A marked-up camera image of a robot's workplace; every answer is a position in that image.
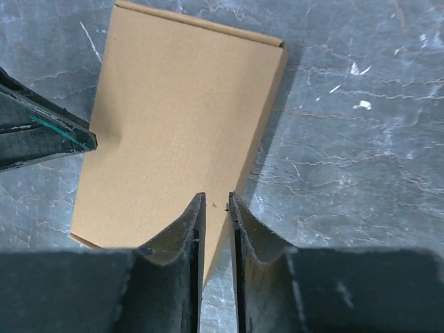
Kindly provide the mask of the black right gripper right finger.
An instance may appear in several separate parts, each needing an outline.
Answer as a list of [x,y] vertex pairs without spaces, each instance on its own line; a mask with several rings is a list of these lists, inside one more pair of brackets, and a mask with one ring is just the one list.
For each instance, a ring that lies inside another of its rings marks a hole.
[[442,332],[443,259],[424,248],[299,248],[229,196],[240,332]]

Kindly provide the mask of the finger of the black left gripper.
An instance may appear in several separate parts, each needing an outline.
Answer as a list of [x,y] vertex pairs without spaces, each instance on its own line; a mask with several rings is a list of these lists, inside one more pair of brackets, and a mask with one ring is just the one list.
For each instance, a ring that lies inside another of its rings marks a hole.
[[1,171],[94,151],[89,124],[1,70]]

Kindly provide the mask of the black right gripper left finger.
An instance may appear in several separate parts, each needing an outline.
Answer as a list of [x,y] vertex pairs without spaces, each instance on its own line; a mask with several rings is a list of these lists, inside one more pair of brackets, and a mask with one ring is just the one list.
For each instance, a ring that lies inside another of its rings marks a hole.
[[4,250],[2,332],[197,332],[206,197],[136,248]]

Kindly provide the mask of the brown cardboard express box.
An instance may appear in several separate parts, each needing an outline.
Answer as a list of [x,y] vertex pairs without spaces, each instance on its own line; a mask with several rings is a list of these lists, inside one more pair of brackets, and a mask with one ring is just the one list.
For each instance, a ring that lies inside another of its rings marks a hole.
[[127,1],[112,9],[70,235],[135,247],[206,195],[203,277],[228,235],[288,53],[282,40]]

